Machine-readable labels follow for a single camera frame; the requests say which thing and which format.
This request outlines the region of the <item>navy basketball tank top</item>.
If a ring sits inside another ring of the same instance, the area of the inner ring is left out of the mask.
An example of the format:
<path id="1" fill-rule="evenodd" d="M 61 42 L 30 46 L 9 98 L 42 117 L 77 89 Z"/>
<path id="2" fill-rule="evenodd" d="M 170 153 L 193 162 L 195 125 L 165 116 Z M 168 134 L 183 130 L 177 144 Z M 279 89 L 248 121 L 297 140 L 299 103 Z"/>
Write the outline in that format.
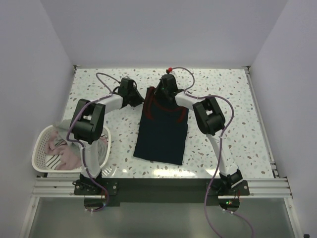
<path id="1" fill-rule="evenodd" d="M 189 110 L 158 98 L 147 88 L 133 156 L 181 166 L 188 132 Z"/>

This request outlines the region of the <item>grey garment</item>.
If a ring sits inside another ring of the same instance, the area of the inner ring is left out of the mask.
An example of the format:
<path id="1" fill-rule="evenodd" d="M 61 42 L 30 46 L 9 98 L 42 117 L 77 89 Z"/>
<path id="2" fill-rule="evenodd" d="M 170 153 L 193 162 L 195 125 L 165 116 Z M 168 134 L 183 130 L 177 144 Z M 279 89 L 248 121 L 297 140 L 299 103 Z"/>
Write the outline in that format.
<path id="1" fill-rule="evenodd" d="M 68 133 L 69 127 L 70 127 L 70 120 L 69 119 L 63 120 L 61 123 L 53 124 L 53 130 L 56 130 L 65 141 L 67 141 L 66 135 Z M 108 139 L 110 139 L 110 131 L 107 127 L 104 127 L 102 135 L 98 140 L 98 160 L 99 160 L 100 167 L 105 165 L 105 163 L 107 162 L 107 158 L 109 156 L 109 152 L 107 151 Z M 81 153 L 80 153 L 80 149 L 79 149 L 78 144 L 73 143 L 73 142 L 69 142 L 69 141 L 67 141 L 67 143 L 73 144 L 73 147 L 76 148 L 77 153 L 81 158 Z"/>

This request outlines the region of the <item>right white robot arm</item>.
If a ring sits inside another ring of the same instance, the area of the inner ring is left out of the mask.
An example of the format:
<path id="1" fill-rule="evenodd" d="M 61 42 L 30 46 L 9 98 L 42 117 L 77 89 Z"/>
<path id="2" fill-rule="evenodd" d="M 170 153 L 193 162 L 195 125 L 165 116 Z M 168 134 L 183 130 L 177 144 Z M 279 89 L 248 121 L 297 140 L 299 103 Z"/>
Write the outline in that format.
<path id="1" fill-rule="evenodd" d="M 207 136 L 217 156 L 216 171 L 219 172 L 219 179 L 208 185 L 207 191 L 212 190 L 217 195 L 233 194 L 238 189 L 238 184 L 243 181 L 243 177 L 223 139 L 225 131 L 234 117 L 234 109 L 230 102 L 217 95 L 194 97 L 187 94 L 185 90 L 178 88 L 175 74 L 171 68 L 160 78 L 155 95 L 175 106 L 184 107 L 194 112 L 199 130 Z M 217 98 L 225 101 L 231 108 L 229 122 L 226 122 Z"/>

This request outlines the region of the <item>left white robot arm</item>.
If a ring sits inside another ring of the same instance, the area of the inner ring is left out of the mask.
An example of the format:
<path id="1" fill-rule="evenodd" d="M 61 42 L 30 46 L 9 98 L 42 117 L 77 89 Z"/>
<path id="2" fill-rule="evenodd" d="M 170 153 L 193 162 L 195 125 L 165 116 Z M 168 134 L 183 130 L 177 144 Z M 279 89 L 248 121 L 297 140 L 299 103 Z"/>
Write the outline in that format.
<path id="1" fill-rule="evenodd" d="M 136 107 L 144 102 L 131 78 L 121 79 L 119 86 L 106 96 L 90 101 L 81 99 L 77 103 L 66 140 L 77 143 L 81 153 L 81 177 L 89 178 L 85 189 L 98 194 L 103 188 L 98 155 L 98 141 L 104 129 L 105 115 L 127 105 Z"/>

